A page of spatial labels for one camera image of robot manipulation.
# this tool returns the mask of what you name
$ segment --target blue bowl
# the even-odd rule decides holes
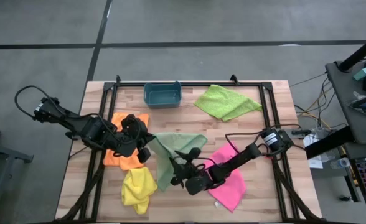
[[[144,102],[152,109],[177,108],[182,99],[182,85],[174,83],[144,85]]]

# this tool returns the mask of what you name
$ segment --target wooden tabletop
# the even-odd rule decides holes
[[[273,83],[281,124],[298,123],[288,81],[271,82]],[[104,82],[88,82],[81,114],[98,113],[103,84]],[[150,133],[179,132],[205,135],[208,138],[208,142],[202,148],[202,157],[210,157],[214,151],[226,143],[225,133],[255,132],[265,127],[263,115],[260,111],[252,111],[226,123],[204,113],[194,106],[194,102],[206,89],[207,87],[182,87],[180,107],[151,110],[143,101],[143,87],[119,87],[115,112],[132,113],[135,115],[149,114],[148,129]],[[260,102],[259,89],[257,87],[235,86],[228,87],[228,89],[237,91]],[[268,111],[270,112],[269,117],[273,125],[269,101]],[[243,150],[245,146],[253,142],[254,137],[241,136],[232,139],[238,148]],[[294,142],[301,146],[303,145],[298,139],[294,140]],[[75,142],[71,153],[78,151],[82,147],[83,144],[81,142]],[[302,149],[292,147],[287,154],[295,191],[297,191],[312,212],[321,217],[306,153]],[[156,179],[155,157],[156,155],[152,153],[146,166]],[[71,158],[68,162],[56,218],[65,215],[83,192],[89,158],[90,150],[87,149]],[[180,186],[170,186],[166,192],[158,190],[151,195],[147,212],[144,215],[137,215],[132,206],[125,207],[121,201],[121,184],[126,172],[119,167],[106,167],[98,211],[98,222],[271,222],[281,220],[271,161],[265,157],[259,157],[247,162],[239,170],[246,182],[247,191],[233,213],[223,206],[215,207],[214,203],[216,200],[208,192],[201,192],[191,196],[186,189],[182,189]],[[93,194],[94,190],[89,199],[88,216],[90,216],[92,211],[91,202]],[[284,197],[289,217],[292,217],[289,197],[285,190]]]

